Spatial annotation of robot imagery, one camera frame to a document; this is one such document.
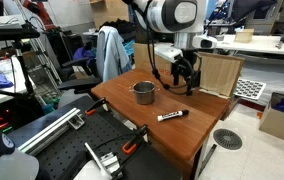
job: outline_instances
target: marker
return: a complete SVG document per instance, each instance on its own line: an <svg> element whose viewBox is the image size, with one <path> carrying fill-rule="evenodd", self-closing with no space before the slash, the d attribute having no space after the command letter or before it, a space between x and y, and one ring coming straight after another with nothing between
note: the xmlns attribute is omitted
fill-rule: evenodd
<svg viewBox="0 0 284 180"><path fill-rule="evenodd" d="M170 119L170 118L174 118L174 117L178 117L178 116L184 116L184 115L188 115L189 114L189 110L184 109L181 111L177 111L177 112L173 112L173 113L169 113L166 115L162 115L162 116L158 116L158 121L163 121L166 119Z"/></svg>

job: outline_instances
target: wooden table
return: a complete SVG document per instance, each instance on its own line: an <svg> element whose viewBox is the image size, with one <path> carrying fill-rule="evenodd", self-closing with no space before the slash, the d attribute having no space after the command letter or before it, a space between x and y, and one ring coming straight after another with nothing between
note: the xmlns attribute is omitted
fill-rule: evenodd
<svg viewBox="0 0 284 180"><path fill-rule="evenodd" d="M141 81L152 81L159 89L155 92L154 103L150 105L137 104L134 93L130 91L135 83ZM150 136L165 148L165 153L173 155L171 159L178 159L178 165L187 174L192 171L192 160L196 152L199 151L230 102L200 91L195 91L192 96L171 94L159 85L151 72L141 69L134 69L99 84L92 89L92 93L98 98L106 97L112 108L137 126L147 124ZM189 115L162 122L157 121L158 115L182 109L188 109Z"/></svg>

